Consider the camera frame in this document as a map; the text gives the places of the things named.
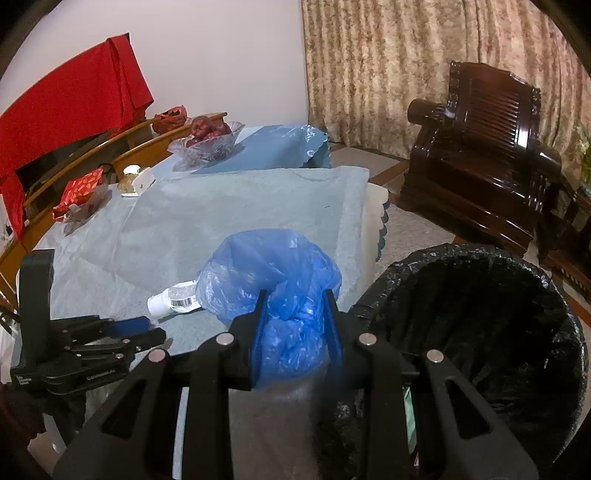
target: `table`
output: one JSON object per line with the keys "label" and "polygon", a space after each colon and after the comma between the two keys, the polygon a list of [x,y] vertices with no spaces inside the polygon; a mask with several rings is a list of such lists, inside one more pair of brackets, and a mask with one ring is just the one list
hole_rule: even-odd
{"label": "table", "polygon": [[[252,211],[259,209],[268,212],[267,217],[259,219],[259,224],[254,227],[296,226],[336,260],[343,273],[342,295],[339,299],[341,309],[346,310],[353,304],[373,280],[372,267],[378,252],[379,231],[383,228],[384,203],[388,194],[382,187],[368,186],[368,172],[365,169],[278,169],[208,176],[188,174],[179,178],[160,175],[159,177],[156,184],[141,197],[123,199],[114,196],[87,225],[70,237],[63,236],[63,225],[54,225],[37,245],[37,248],[56,249],[57,268],[51,304],[53,317],[92,312],[103,317],[123,319],[146,314],[145,301],[148,296],[159,293],[178,281],[193,278],[197,266],[190,265],[186,258],[194,254],[195,244],[205,245],[203,248],[207,252],[201,256],[203,260],[217,246],[219,238],[233,233],[233,230],[246,228],[245,224],[234,224],[242,222],[245,215],[233,211],[241,207],[247,198]],[[278,179],[283,177],[290,178],[287,184],[278,183]],[[232,180],[231,187],[226,184],[228,179]],[[185,200],[191,198],[193,208],[189,212],[201,212],[195,205],[209,205],[211,197],[207,196],[208,192],[217,192],[217,195],[224,192],[222,196],[233,199],[232,206],[225,209],[223,214],[205,211],[199,216],[192,217],[195,225],[207,230],[205,237],[200,236],[199,240],[196,240],[195,230],[189,235],[186,230],[178,229],[178,225],[186,220],[187,210],[178,211],[173,206],[179,205],[175,203],[179,197]],[[257,192],[264,192],[264,195],[258,195]],[[166,205],[166,215],[159,209],[162,202]],[[227,231],[218,232],[217,236],[212,235],[210,227],[217,225],[219,219],[227,215],[233,216],[232,220],[225,218],[224,228],[228,227],[228,222],[232,223],[232,227],[226,228]],[[145,239],[150,236],[156,238],[149,245],[145,245]],[[189,239],[193,241],[191,248],[187,247]],[[147,267],[141,265],[141,268],[132,274],[118,264],[123,259],[126,259],[127,266],[137,264],[141,258],[145,258],[146,251],[150,252],[150,258],[154,259],[155,264]],[[61,266],[65,261],[75,263],[75,267],[64,270]],[[154,271],[158,273],[157,279],[153,275]],[[74,298],[76,301],[69,302],[68,298]],[[160,326],[167,331],[168,337],[172,338],[172,344],[169,342],[167,345],[171,354],[190,351],[200,342],[225,329],[221,322],[207,312],[178,316]],[[267,412],[273,412],[274,417],[281,417],[289,422],[294,432],[293,439],[297,440],[298,446],[309,446],[310,432],[306,430],[307,424],[301,417],[310,414],[310,402],[307,400],[309,395],[304,394],[293,399],[291,393],[294,389],[298,395],[309,392],[312,381],[313,378],[305,379],[301,384],[296,387],[292,385],[281,394],[282,398],[290,401],[293,408],[280,408],[274,401],[265,402],[265,397],[270,394],[268,391],[257,392],[250,397],[233,395],[233,408],[241,412],[234,416],[238,424],[235,424],[233,435],[249,435],[252,425],[245,424],[245,419],[258,418],[256,414],[251,414],[252,409],[260,412],[259,409],[267,405]],[[99,389],[87,396],[88,414],[98,407],[108,390],[109,388]],[[274,392],[272,397],[276,399],[277,392]],[[306,448],[301,451],[305,458],[288,457],[287,460],[308,470],[315,465],[313,456]],[[260,449],[255,452],[246,449],[237,453],[240,457],[236,460],[237,471],[250,470],[249,478],[264,478],[266,474],[262,475],[260,467],[267,469],[269,478],[279,478],[274,476],[279,466],[264,466],[264,458],[268,454],[269,452]],[[177,452],[177,474],[179,457],[180,452]]]}

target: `plastic bottle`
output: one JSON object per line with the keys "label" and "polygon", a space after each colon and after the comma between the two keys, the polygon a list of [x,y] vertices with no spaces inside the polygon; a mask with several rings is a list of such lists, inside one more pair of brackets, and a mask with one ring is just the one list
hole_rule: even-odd
{"label": "plastic bottle", "polygon": [[148,298],[148,310],[155,319],[175,313],[188,313],[201,308],[195,298],[195,280],[177,283],[162,293]]}

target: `black garbage bag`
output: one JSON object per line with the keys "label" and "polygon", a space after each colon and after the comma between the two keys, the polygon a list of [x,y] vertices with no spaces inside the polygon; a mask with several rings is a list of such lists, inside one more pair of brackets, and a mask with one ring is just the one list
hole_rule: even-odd
{"label": "black garbage bag", "polygon": [[[541,473],[574,435],[587,349],[578,318],[541,269],[495,247],[439,245],[393,263],[349,311],[401,351],[443,351]],[[320,472],[350,480],[365,447],[363,392],[326,398],[315,432]]]}

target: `barcode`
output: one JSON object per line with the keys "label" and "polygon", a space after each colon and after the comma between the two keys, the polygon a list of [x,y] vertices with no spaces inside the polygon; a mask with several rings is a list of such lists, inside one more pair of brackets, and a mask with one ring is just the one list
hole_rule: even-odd
{"label": "barcode", "polygon": [[182,299],[182,300],[170,300],[170,304],[173,307],[190,307],[193,304],[193,299],[191,298],[187,298],[187,299]]}

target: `curtain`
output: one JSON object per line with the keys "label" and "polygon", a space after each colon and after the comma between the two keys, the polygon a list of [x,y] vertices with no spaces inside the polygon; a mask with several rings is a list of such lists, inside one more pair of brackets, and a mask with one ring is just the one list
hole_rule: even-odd
{"label": "curtain", "polygon": [[302,0],[302,11],[310,123],[332,141],[408,158],[420,129],[410,102],[445,103],[449,63],[483,62],[541,89],[540,140],[578,183],[591,79],[530,0]]}

